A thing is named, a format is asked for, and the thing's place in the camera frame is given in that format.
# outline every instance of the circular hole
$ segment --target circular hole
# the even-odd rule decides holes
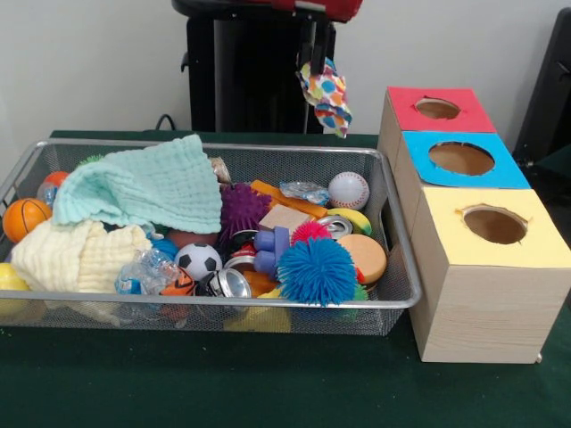
[[[440,143],[430,149],[429,156],[439,167],[467,176],[481,176],[495,165],[490,153],[469,143]]]
[[[417,110],[430,119],[456,119],[460,114],[458,105],[438,98],[423,98],[417,103]]]
[[[472,232],[491,243],[517,243],[527,232],[527,223],[517,214],[497,207],[474,207],[464,214]]]

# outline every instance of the cloth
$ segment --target cloth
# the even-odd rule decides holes
[[[12,250],[12,266],[35,292],[115,292],[115,278],[151,243],[139,226],[107,233],[101,222],[38,225]]]
[[[151,223],[185,232],[220,231],[219,185],[199,136],[110,153],[77,168],[54,204],[56,225],[85,219],[117,226]]]
[[[324,128],[345,138],[352,115],[347,104],[345,78],[337,74],[333,61],[326,58],[323,74],[311,75],[309,63],[303,64],[298,73],[305,101],[315,108],[315,117]]]

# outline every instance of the tin can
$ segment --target tin can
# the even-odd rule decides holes
[[[224,268],[235,269],[241,274],[247,271],[252,272],[253,270],[255,270],[253,268],[254,260],[255,257],[253,255],[237,256],[227,261],[226,265],[224,265]]]
[[[353,224],[345,217],[323,217],[318,220],[318,223],[325,226],[335,240],[353,233]]]
[[[232,268],[212,272],[198,283],[194,293],[196,296],[252,297],[252,290],[246,278]]]
[[[228,168],[226,168],[226,163],[222,158],[209,158],[212,169],[214,170],[214,174],[216,174],[216,178],[218,179],[219,183],[229,185],[232,183],[232,179],[230,178],[230,173],[228,172]]]
[[[228,258],[255,256],[256,250],[253,248],[253,240],[257,234],[257,230],[241,230],[233,234],[228,244]]]

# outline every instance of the patterned cloth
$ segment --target patterned cloth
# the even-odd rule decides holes
[[[324,128],[345,138],[352,115],[347,104],[345,78],[337,74],[333,61],[326,58],[323,74],[311,75],[309,63],[303,65],[297,76],[302,85],[305,100],[315,107],[315,116]]]

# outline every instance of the orange basketball toy ball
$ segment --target orange basketball toy ball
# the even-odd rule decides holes
[[[69,172],[55,171],[46,177],[44,183],[52,183],[53,185],[60,187],[63,183],[63,180],[65,180],[69,174]]]
[[[8,207],[2,218],[2,228],[8,239],[18,243],[34,227],[52,217],[52,211],[38,199],[20,199]]]

